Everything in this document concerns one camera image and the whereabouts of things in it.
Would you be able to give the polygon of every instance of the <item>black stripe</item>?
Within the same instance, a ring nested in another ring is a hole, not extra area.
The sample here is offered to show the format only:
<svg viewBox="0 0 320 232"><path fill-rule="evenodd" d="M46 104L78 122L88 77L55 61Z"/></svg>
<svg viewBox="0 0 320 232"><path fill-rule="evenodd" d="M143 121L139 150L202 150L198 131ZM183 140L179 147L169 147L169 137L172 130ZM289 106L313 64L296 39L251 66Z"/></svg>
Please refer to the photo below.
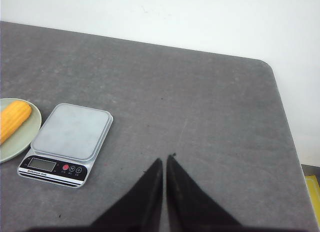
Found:
<svg viewBox="0 0 320 232"><path fill-rule="evenodd" d="M45 177L45 176L39 176L39 177L41 177L41 178L39 178L38 177L38 175L33 175L33 174L31 174L31 173L27 173L27 172L21 172L21 171L19 171L19 173L20 174L22 174L22 175L24 175L24 176L28 176L28 177L32 177L32 178L37 178L37 179L41 179L41 180L44 180L44 181L51 181L51 182L56 182L56 183L59 183L59 184L63 184L63 185L68 185L68 186L73 186L73 187L75 187L75 186L79 186L79 185L81 185L81 184L77 184L77 183L73 183L73 182L69 182L69 181L62 181L62 180L59 180L59 181L55 181L55 180L58 180L58 179L48 179L47 177Z"/></svg>

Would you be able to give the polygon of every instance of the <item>scale lcd display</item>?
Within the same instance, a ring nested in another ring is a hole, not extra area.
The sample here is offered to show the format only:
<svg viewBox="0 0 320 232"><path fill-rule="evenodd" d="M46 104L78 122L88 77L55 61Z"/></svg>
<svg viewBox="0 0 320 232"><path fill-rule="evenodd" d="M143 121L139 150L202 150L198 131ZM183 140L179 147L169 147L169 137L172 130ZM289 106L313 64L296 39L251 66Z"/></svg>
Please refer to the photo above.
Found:
<svg viewBox="0 0 320 232"><path fill-rule="evenodd" d="M52 171L55 165L56 165L56 162L32 158L28 166L36 169L45 170L45 171Z"/></svg>

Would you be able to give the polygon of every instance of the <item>red button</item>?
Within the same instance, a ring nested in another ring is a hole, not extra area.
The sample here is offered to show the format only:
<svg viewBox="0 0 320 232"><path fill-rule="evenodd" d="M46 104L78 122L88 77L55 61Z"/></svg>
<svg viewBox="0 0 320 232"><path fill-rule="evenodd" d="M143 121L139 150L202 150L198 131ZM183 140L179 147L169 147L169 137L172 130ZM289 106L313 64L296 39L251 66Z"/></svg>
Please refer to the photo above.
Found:
<svg viewBox="0 0 320 232"><path fill-rule="evenodd" d="M66 171L67 169L69 169L69 165L65 164L65 165L62 167L62 169L63 169L64 171Z"/></svg>

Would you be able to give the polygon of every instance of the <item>white wall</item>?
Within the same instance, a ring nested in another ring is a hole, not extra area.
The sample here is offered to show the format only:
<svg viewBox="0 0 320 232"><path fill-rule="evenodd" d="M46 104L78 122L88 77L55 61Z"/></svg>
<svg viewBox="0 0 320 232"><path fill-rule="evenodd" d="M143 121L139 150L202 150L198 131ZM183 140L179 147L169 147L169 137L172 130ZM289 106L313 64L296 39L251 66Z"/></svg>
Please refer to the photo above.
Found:
<svg viewBox="0 0 320 232"><path fill-rule="evenodd" d="M320 0L1 0L1 20L262 59L320 165Z"/></svg>

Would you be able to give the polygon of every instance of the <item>yellow object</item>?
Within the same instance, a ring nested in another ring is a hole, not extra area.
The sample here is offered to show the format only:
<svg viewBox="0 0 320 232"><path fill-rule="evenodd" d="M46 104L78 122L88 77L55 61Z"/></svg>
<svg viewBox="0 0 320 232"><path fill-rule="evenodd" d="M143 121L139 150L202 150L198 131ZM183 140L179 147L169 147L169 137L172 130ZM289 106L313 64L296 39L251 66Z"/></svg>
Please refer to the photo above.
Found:
<svg viewBox="0 0 320 232"><path fill-rule="evenodd" d="M306 186L308 187L311 203L315 213L318 225L320 225L320 188L316 176L305 177Z"/></svg>
<svg viewBox="0 0 320 232"><path fill-rule="evenodd" d="M28 119L31 112L32 109L28 103L18 100L9 104L1 112L0 144L5 142Z"/></svg>

